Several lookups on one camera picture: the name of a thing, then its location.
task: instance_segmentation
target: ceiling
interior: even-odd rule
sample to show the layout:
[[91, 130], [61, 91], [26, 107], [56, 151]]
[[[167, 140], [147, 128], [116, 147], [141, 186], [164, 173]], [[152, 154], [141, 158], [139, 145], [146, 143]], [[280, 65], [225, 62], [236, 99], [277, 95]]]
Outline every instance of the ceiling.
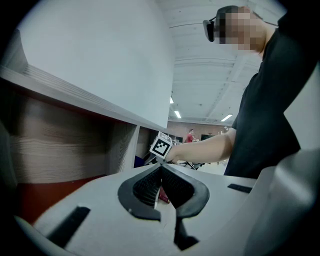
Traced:
[[[203, 20], [224, 6], [248, 6], [265, 21], [277, 24], [285, 13], [272, 0], [156, 0], [175, 43], [175, 64], [169, 121], [231, 125], [243, 92], [261, 64], [257, 55], [243, 55], [230, 46], [209, 42]], [[174, 111], [179, 111], [181, 119]], [[225, 122], [220, 122], [232, 114]]]

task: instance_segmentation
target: vr headset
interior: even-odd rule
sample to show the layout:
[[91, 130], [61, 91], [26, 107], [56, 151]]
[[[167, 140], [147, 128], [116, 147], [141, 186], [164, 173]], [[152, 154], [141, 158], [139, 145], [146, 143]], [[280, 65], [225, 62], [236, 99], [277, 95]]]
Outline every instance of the vr headset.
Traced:
[[215, 40], [215, 22], [213, 21], [215, 18], [216, 17], [202, 22], [205, 36], [210, 42]]

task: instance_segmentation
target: white device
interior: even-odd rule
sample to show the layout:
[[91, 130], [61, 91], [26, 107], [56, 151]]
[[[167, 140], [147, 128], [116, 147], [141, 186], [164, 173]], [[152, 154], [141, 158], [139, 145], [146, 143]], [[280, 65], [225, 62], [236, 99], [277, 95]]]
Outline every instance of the white device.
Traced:
[[162, 159], [165, 159], [171, 147], [171, 138], [159, 131], [157, 137], [150, 147], [150, 152]]

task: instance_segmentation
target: red shirt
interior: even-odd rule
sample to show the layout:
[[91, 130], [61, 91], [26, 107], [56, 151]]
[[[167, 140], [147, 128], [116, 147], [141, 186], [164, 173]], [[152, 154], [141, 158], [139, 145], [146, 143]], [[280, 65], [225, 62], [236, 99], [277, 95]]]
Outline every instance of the red shirt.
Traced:
[[193, 140], [194, 140], [194, 137], [192, 136], [192, 134], [189, 133], [189, 134], [186, 136], [185, 142], [189, 143], [189, 142], [192, 142]]

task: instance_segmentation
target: black t-shirt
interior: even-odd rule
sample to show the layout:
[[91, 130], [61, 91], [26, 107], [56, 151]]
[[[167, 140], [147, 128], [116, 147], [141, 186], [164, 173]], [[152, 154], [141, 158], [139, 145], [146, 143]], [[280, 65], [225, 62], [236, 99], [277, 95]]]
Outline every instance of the black t-shirt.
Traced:
[[266, 45], [259, 72], [243, 93], [224, 175], [256, 179], [263, 168], [275, 166], [300, 149], [284, 111], [307, 82], [318, 58], [313, 47], [294, 34], [287, 14], [278, 25]]

